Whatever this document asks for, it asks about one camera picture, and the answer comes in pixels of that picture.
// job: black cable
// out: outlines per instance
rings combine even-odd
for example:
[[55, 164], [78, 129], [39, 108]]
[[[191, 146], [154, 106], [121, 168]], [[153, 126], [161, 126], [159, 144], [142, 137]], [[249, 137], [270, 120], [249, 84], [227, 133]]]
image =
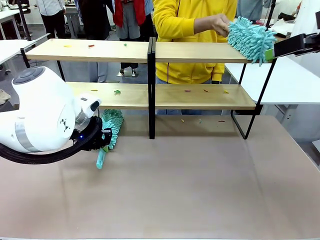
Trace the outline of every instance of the black cable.
[[21, 153], [0, 143], [0, 157], [18, 164], [42, 165], [51, 164], [66, 158], [69, 158], [80, 152], [86, 144], [88, 144], [96, 134], [102, 129], [102, 120], [99, 117], [92, 117], [91, 121], [95, 121], [93, 131], [83, 141], [79, 141], [71, 147], [50, 154], [35, 155]]

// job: hand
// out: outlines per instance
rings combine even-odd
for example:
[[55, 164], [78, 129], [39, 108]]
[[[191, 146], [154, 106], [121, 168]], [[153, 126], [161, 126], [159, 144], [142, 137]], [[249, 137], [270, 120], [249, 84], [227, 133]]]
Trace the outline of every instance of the hand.
[[211, 29], [215, 30], [218, 35], [228, 37], [230, 20], [226, 15], [219, 13], [208, 17]]

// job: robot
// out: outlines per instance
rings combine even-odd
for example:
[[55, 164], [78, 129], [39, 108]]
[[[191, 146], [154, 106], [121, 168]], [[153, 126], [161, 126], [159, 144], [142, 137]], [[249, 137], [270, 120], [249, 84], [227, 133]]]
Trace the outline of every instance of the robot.
[[[94, 116], [101, 100], [88, 93], [75, 97], [51, 69], [27, 68], [12, 86], [20, 107], [0, 114], [0, 157], [20, 164], [49, 164], [110, 144], [112, 130], [103, 129], [101, 118]], [[70, 140], [73, 145], [60, 150]], [[48, 151], [56, 152], [34, 154]]]

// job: beige table surface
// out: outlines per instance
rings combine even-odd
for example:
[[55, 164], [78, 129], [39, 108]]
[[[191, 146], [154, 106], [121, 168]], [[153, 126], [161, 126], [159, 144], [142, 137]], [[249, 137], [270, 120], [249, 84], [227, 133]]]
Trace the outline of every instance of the beige table surface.
[[[258, 116], [127, 116], [97, 152], [58, 163], [0, 159], [0, 236], [37, 239], [320, 237], [320, 173], [285, 129]], [[242, 124], [248, 117], [240, 117]]]

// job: shelf leg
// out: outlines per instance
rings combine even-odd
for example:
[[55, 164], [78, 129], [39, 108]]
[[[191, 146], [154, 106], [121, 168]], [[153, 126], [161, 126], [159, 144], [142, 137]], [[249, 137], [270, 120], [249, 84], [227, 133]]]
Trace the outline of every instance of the shelf leg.
[[64, 75], [64, 71], [62, 70], [60, 61], [56, 61], [56, 63], [58, 64], [58, 68], [59, 68], [59, 71], [60, 71], [60, 75], [61, 75], [62, 80], [63, 80], [63, 81], [66, 81], [65, 75]]
[[30, 68], [30, 64], [29, 64], [28, 58], [26, 56], [25, 49], [24, 48], [20, 48], [20, 52], [21, 52], [21, 55], [22, 55], [22, 58], [23, 58], [25, 66], [29, 69]]
[[240, 75], [239, 85], [241, 85], [242, 79], [244, 78], [246, 66], [247, 66], [247, 64], [245, 63], [245, 64], [243, 65], [242, 72], [241, 72], [241, 75]]
[[149, 110], [149, 138], [156, 137], [156, 38], [150, 37], [148, 55], [148, 110]]
[[[263, 87], [262, 87], [262, 90], [261, 90], [259, 99], [258, 99], [258, 101], [257, 101], [257, 103], [256, 103], [256, 106], [255, 106], [255, 109], [253, 110], [252, 118], [251, 118], [251, 120], [250, 120], [248, 129], [246, 130], [246, 133], [244, 133], [244, 131], [242, 130], [240, 124], [238, 123], [237, 118], [236, 118], [236, 116], [234, 115], [234, 110], [231, 111], [231, 117], [232, 117], [235, 125], [236, 125], [237, 128], [239, 129], [239, 132], [240, 132], [241, 136], [243, 137], [243, 139], [247, 139], [247, 138], [249, 137], [249, 134], [250, 134], [252, 125], [254, 124], [255, 118], [256, 118], [257, 115], [259, 115], [259, 114], [261, 113], [261, 110], [262, 110], [262, 107], [263, 107], [263, 105], [261, 105], [261, 100], [262, 100], [262, 98], [263, 98], [263, 96], [264, 96], [265, 90], [266, 90], [267, 85], [268, 85], [268, 82], [269, 82], [269, 80], [270, 80], [270, 76], [271, 76], [271, 74], [272, 74], [272, 71], [274, 70], [276, 61], [277, 61], [276, 58], [272, 60], [272, 64], [271, 64], [270, 70], [269, 70], [269, 72], [268, 72], [268, 75], [266, 76], [266, 79], [265, 79], [264, 85], [263, 85]], [[245, 69], [246, 69], [246, 64], [243, 66], [239, 84], [241, 84], [243, 75], [244, 75], [244, 73], [245, 73]]]

